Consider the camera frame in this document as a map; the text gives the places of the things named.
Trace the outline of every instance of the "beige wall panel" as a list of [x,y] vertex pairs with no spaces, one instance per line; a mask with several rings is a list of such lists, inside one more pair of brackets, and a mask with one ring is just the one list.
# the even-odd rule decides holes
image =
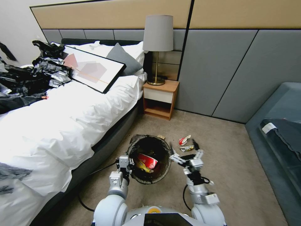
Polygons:
[[[182,51],[159,52],[158,62],[168,64],[180,64]],[[153,52],[153,62],[157,59],[157,52]]]
[[301,28],[301,0],[197,0],[190,28]]
[[144,28],[150,14],[173,15],[186,28],[190,0],[109,0],[32,8],[42,29]]
[[[165,64],[158,63],[158,75],[166,76],[169,80],[177,80],[179,71],[179,65],[177,64]],[[156,74],[156,63],[153,63],[152,73],[155,76]]]

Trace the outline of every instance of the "white bedsheet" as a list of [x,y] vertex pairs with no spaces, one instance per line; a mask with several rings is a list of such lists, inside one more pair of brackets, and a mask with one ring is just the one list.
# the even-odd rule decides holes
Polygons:
[[91,147],[141,97],[145,75],[119,77],[106,94],[72,81],[38,101],[0,115],[0,162],[33,170],[0,195],[1,225],[29,225],[45,203],[66,191],[71,170],[93,156]]

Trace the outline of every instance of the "gray lampshade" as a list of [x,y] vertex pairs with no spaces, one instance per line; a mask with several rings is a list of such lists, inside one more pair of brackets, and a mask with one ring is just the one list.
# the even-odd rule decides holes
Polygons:
[[146,16],[143,38],[143,50],[173,50],[173,16]]

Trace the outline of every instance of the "white wall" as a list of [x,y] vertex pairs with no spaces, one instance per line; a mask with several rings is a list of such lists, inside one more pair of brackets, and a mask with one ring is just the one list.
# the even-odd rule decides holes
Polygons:
[[1,0],[0,1],[0,42],[5,44],[18,62],[10,61],[0,50],[6,63],[15,66],[31,64],[40,51],[33,40],[47,42],[29,6],[46,5],[80,0]]

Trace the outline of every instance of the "abstract painting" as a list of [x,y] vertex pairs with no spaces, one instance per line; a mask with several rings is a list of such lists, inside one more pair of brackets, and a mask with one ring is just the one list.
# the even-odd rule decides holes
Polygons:
[[114,84],[125,64],[82,50],[65,46],[64,65],[73,69],[72,78],[87,86],[106,93]]

